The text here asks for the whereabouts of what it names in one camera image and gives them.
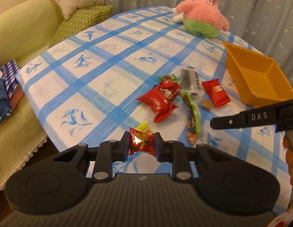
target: yellow wrapper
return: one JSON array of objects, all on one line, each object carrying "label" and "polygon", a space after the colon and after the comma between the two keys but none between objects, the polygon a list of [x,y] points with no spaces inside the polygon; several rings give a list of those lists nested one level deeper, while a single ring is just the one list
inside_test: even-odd
[{"label": "yellow wrapper", "polygon": [[148,123],[147,122],[143,122],[140,125],[138,125],[135,130],[141,131],[143,133],[146,133],[148,135],[153,134],[153,132],[148,128]]}]

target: hand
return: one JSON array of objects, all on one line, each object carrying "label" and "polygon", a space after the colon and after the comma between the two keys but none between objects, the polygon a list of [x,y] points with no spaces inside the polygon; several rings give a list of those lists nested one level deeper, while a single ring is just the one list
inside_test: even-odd
[{"label": "hand", "polygon": [[291,177],[291,185],[293,186],[293,151],[287,137],[283,138],[283,147],[287,148],[286,151],[286,163],[288,164],[288,172]]}]

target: table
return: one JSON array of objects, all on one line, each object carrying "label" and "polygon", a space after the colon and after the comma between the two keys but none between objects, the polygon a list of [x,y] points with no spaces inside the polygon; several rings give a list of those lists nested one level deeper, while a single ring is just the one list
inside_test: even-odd
[{"label": "table", "polygon": [[[186,146],[186,109],[179,106],[165,120],[153,123],[153,112],[136,100],[155,84],[157,76],[179,74],[195,67],[200,81],[218,78],[231,102],[210,112],[201,111],[207,143],[263,168],[277,177],[281,194],[274,209],[286,210],[291,186],[282,147],[282,133],[274,126],[238,130],[212,130],[213,117],[234,115],[252,107],[242,104],[225,67],[223,41],[257,51],[230,32],[217,38],[196,37],[182,23],[174,24],[171,8],[153,6],[113,16],[48,49],[21,69],[17,79],[49,138],[59,151],[78,143],[98,146],[120,139],[129,127],[147,121],[164,140]],[[149,154],[135,153],[127,162],[113,164],[114,173],[169,173],[171,165],[159,164]]]}]

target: curtain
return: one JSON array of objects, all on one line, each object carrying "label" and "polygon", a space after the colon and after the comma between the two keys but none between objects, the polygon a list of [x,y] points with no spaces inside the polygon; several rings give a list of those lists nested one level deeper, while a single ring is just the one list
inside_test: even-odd
[{"label": "curtain", "polygon": [[[183,0],[105,0],[112,14],[154,6],[175,7]],[[220,0],[230,31],[274,58],[293,86],[293,0]]]}]

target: plush toy's arm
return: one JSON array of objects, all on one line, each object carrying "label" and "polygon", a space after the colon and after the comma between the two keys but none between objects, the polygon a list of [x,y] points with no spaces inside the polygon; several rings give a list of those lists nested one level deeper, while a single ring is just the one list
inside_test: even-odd
[{"label": "plush toy's arm", "polygon": [[194,8],[194,1],[193,0],[185,0],[180,2],[178,6],[176,6],[177,13],[186,13],[191,11]]},{"label": "plush toy's arm", "polygon": [[223,28],[222,28],[222,30],[223,31],[228,31],[229,30],[229,21],[224,16],[222,16],[222,20],[223,20]]}]

